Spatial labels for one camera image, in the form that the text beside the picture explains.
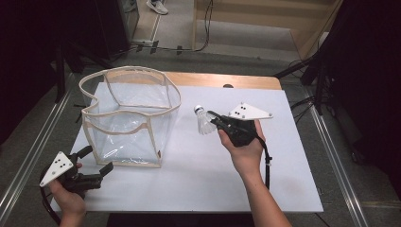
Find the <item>wooden panel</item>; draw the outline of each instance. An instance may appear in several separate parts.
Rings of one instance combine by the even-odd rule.
[[[204,20],[210,1],[194,0],[193,48],[197,20]],[[311,55],[333,24],[342,0],[217,0],[212,21],[289,28],[301,59]]]
[[[203,20],[209,1],[196,0],[197,19]],[[316,30],[335,0],[262,1],[221,0],[213,5],[212,21]]]
[[[281,90],[280,81],[273,77],[255,77],[222,74],[198,74],[166,72],[176,85],[222,87],[231,84],[235,88]]]

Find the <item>black curtain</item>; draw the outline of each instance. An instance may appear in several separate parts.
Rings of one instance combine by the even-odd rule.
[[[302,82],[310,83],[326,68],[335,100],[361,133],[351,141],[353,148],[389,175],[401,198],[399,10],[396,1],[345,0]]]
[[[56,82],[50,7],[44,1],[0,3],[0,144]]]

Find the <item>white triangular marker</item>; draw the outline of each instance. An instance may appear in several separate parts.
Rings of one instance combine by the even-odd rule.
[[[230,111],[228,113],[228,116],[238,120],[273,118],[272,113],[264,112],[244,102],[241,102],[241,104],[239,104],[232,111]]]
[[[61,174],[63,174],[72,167],[73,163],[63,152],[60,151],[57,154],[56,158],[54,159],[53,163],[51,164],[50,168],[47,170],[39,186],[40,187],[46,186],[49,182],[60,177]]]

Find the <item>person's leg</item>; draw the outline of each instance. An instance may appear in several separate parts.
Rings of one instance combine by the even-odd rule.
[[[163,3],[160,0],[148,0],[147,5],[159,14],[168,14],[168,10],[163,6]]]

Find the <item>gray floor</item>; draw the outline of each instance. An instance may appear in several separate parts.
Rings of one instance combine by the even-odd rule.
[[[188,29],[189,25],[179,26],[177,23],[188,24],[188,4],[184,0],[166,0],[166,6],[170,13],[162,17],[156,39],[159,46],[175,47],[177,44],[190,45]],[[232,25],[219,25],[229,29]],[[175,52],[157,51],[150,55],[148,50],[139,53],[131,52],[113,62],[114,66],[141,65],[162,71],[184,71],[199,73],[221,73],[236,75],[273,75],[288,67],[291,61],[297,59],[296,50],[290,42],[290,37],[283,29],[274,29],[273,38],[269,45],[257,49],[258,42],[252,42],[250,37],[255,37],[253,32],[257,28],[247,27],[246,31],[236,39],[230,40],[224,30],[224,34],[218,34],[218,29],[211,30],[211,41],[209,47],[202,52],[185,52],[176,55]],[[214,42],[214,37],[224,37]],[[11,210],[5,226],[55,226],[50,216],[45,212],[41,204],[38,189],[39,175],[59,150],[68,152],[75,142],[80,123],[75,123],[80,108],[74,104],[83,104],[82,95],[78,90],[78,81],[89,73],[100,70],[96,66],[88,66],[82,75],[73,75],[74,79],[70,85],[71,93],[66,100],[65,107],[60,115],[58,123],[49,135],[39,155],[37,163],[28,174],[26,183],[23,185],[21,194],[15,195],[18,201],[11,204]],[[289,75],[281,79],[283,89],[288,96],[289,105],[305,98],[304,87],[297,77]],[[0,148],[0,170],[3,173],[0,179],[0,192],[4,195],[19,169],[26,170],[29,163],[24,163],[36,136],[40,133],[47,116],[54,108],[56,89],[52,89],[43,97],[37,106],[26,116],[19,127],[14,131],[9,140]],[[301,106],[294,110],[294,115],[305,109]],[[335,143],[341,163],[351,180],[351,184],[357,193],[362,210],[370,226],[399,226],[401,223],[400,207],[390,208],[389,204],[397,204],[399,199],[394,194],[387,176],[374,166],[360,166],[353,162],[350,147],[344,139],[340,126],[336,119],[327,112],[323,118],[326,122],[330,135]],[[354,226],[347,203],[339,187],[336,174],[331,166],[325,151],[321,136],[317,130],[312,114],[308,112],[298,123],[305,148],[306,157],[310,164],[312,175],[316,186],[321,191],[321,200],[324,212],[320,216],[330,226]],[[106,226],[109,214],[89,213],[86,217],[85,226]],[[287,214],[293,226],[326,226],[315,214]]]

